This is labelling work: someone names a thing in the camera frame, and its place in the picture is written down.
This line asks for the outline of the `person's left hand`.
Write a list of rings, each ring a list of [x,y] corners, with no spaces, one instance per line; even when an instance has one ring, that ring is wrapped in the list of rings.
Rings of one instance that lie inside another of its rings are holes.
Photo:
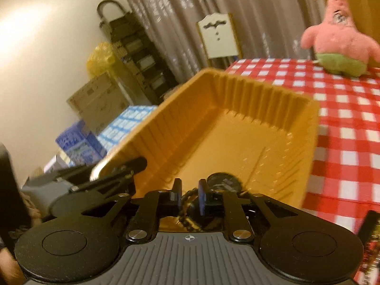
[[[41,224],[41,212],[30,196],[20,192],[23,204],[30,217],[31,227]],[[21,226],[15,232],[5,232],[6,242],[1,242],[1,284],[24,284],[26,278],[15,259],[15,244],[30,227]]]

